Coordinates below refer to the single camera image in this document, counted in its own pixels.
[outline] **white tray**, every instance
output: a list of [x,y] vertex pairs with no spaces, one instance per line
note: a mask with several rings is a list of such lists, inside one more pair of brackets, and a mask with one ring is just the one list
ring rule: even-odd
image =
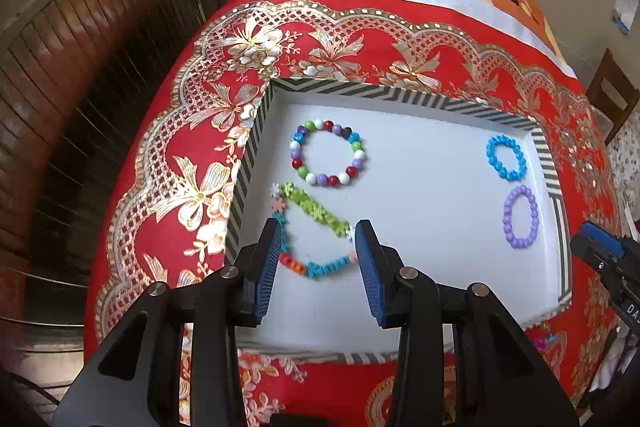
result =
[[[291,168],[291,136],[316,118],[350,126],[362,136],[365,168],[346,187],[309,186]],[[516,138],[527,160],[522,182],[540,206],[538,238],[530,248],[515,250],[504,238],[502,204],[517,183],[500,179],[487,163],[486,143],[496,134]],[[497,156],[516,166],[507,148],[498,147]],[[349,165],[353,153],[344,140],[317,132],[305,140],[303,157],[313,172],[331,174]],[[564,204],[534,121],[482,103],[399,88],[276,80],[258,112],[236,184],[227,239],[231,258],[257,240],[270,215],[274,182],[293,182],[352,225],[370,219],[381,244],[396,248],[405,265],[438,283],[460,288],[486,283],[523,327],[557,314],[570,301]],[[326,263],[353,249],[294,203],[287,218],[292,256],[299,261]],[[517,237],[528,235],[526,198],[514,206],[513,226]],[[450,327],[444,335],[450,347]],[[256,330],[238,328],[241,346],[348,362],[392,359],[398,339],[399,330],[383,331],[371,316],[357,266],[309,280],[279,265],[262,324]]]

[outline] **metal screw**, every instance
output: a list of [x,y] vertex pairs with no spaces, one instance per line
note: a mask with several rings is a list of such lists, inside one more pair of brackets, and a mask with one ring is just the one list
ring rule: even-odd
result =
[[152,282],[146,289],[152,297],[162,295],[166,290],[166,284],[160,281]]
[[220,277],[222,279],[233,279],[240,273],[240,270],[235,266],[225,266],[222,270],[220,270]]
[[487,295],[489,295],[489,288],[487,288],[487,286],[482,284],[481,282],[477,282],[476,284],[471,286],[471,291],[478,297],[486,297]]
[[411,266],[402,266],[400,269],[400,277],[403,279],[415,279],[418,277],[418,270]]

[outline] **blue gripper pad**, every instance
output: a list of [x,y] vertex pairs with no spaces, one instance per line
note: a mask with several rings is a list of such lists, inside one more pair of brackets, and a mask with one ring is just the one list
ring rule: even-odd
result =
[[593,223],[582,223],[578,233],[591,237],[596,243],[604,249],[609,250],[618,259],[622,259],[625,256],[625,251],[622,245],[620,245],[620,241]]

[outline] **blue beaded bracelet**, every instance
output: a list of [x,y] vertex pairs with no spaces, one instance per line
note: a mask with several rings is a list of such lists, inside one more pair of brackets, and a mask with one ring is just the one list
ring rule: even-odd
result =
[[[513,150],[513,153],[516,155],[518,160],[517,171],[508,171],[506,167],[502,165],[502,162],[495,156],[496,145],[504,145]],[[527,173],[527,161],[524,159],[524,154],[522,153],[520,146],[516,143],[516,140],[513,138],[507,138],[504,134],[494,136],[489,139],[489,142],[486,144],[486,156],[489,158],[489,165],[494,167],[495,171],[498,172],[498,175],[502,179],[510,182],[519,181],[523,179]]]

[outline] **paper on wall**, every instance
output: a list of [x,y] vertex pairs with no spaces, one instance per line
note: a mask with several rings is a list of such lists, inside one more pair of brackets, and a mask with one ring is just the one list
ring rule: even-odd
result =
[[640,0],[616,0],[613,12],[613,22],[625,35],[629,33],[634,22]]

